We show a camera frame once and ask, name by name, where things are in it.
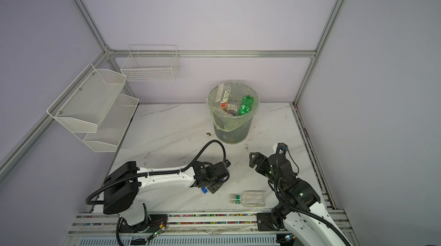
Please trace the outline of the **clear bottle green cap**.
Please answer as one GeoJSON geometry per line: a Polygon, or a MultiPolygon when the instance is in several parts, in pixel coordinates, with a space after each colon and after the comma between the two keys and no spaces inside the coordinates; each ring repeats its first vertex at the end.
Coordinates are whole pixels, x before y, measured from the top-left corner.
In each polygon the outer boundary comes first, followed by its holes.
{"type": "Polygon", "coordinates": [[[240,194],[230,194],[230,203],[243,207],[265,207],[264,192],[259,190],[244,191],[240,194]]]}

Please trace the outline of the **green soda bottle yellow cap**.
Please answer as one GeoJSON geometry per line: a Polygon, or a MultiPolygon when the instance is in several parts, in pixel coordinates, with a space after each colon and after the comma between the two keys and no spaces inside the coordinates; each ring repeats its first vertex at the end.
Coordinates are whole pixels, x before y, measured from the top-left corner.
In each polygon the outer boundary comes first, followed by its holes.
{"type": "Polygon", "coordinates": [[[250,95],[244,96],[238,109],[238,116],[248,114],[252,110],[253,103],[254,97],[250,95]]]}

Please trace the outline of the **clear bottle sunflower label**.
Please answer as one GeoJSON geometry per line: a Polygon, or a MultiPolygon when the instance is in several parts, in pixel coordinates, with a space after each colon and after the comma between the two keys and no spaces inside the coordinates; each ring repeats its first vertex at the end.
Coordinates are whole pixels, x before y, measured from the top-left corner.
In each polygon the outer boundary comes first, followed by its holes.
{"type": "Polygon", "coordinates": [[[228,83],[219,84],[217,86],[214,102],[217,107],[225,109],[229,101],[231,86],[228,83]]]}

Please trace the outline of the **small bottle green white label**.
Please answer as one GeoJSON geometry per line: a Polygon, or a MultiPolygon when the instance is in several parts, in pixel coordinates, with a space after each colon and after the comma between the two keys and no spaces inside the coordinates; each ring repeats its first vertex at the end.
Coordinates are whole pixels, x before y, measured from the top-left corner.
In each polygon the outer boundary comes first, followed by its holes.
{"type": "Polygon", "coordinates": [[[237,104],[237,103],[228,103],[228,104],[226,105],[225,111],[226,111],[228,114],[231,114],[231,115],[233,115],[233,116],[237,116],[237,115],[238,115],[238,110],[239,110],[239,108],[240,108],[240,104],[237,104]]]}

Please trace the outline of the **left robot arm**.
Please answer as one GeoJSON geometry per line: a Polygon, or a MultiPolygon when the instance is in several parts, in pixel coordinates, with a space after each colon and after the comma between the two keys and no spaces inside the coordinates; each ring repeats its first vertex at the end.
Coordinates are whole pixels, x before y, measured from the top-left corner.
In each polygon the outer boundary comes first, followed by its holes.
{"type": "Polygon", "coordinates": [[[139,194],[171,187],[197,187],[214,194],[229,179],[228,160],[216,164],[195,161],[182,168],[154,171],[139,168],[129,161],[111,173],[104,182],[109,188],[103,192],[103,213],[122,218],[119,226],[126,233],[151,232],[165,224],[167,216],[151,217],[139,194]]]}

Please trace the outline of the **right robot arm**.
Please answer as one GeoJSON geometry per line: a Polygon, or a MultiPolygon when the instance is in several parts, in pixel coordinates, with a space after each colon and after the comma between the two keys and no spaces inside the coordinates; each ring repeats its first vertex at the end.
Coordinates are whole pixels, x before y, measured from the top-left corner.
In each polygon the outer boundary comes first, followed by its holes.
{"type": "Polygon", "coordinates": [[[275,229],[292,233],[305,246],[350,246],[319,194],[297,177],[284,154],[249,154],[249,166],[266,177],[279,203],[271,210],[275,229]]]}

